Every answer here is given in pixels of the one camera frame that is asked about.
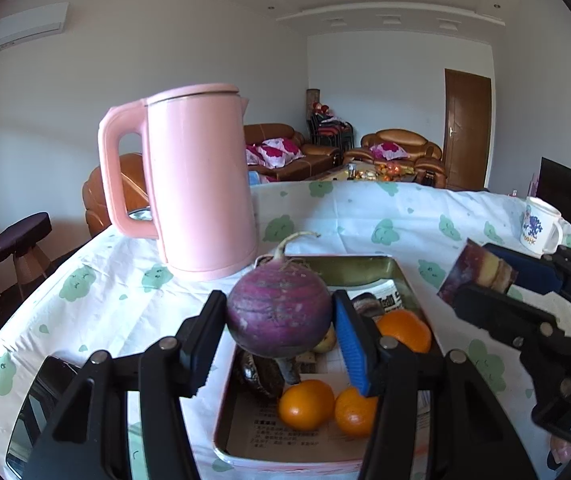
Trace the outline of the right hand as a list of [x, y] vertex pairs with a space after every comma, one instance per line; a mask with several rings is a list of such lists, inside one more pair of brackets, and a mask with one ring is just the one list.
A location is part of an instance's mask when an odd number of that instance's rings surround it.
[[550, 450], [547, 457], [547, 467], [553, 471], [563, 468], [571, 461], [571, 442], [557, 436], [549, 439]]

